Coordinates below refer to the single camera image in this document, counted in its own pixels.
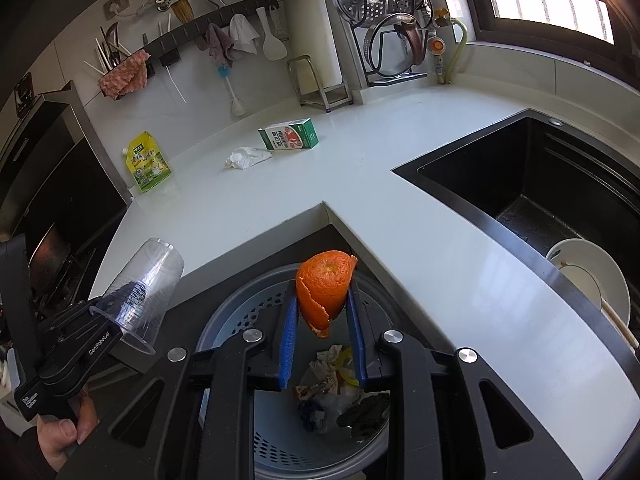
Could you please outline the person's left hand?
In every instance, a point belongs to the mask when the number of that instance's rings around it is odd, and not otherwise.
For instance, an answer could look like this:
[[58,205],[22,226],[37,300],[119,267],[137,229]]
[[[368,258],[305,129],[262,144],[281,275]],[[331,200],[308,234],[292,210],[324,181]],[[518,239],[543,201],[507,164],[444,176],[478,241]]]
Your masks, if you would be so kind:
[[37,437],[40,450],[49,466],[59,472],[67,462],[66,448],[72,444],[83,444],[96,426],[99,417],[88,390],[83,388],[78,394],[77,422],[70,419],[37,419]]

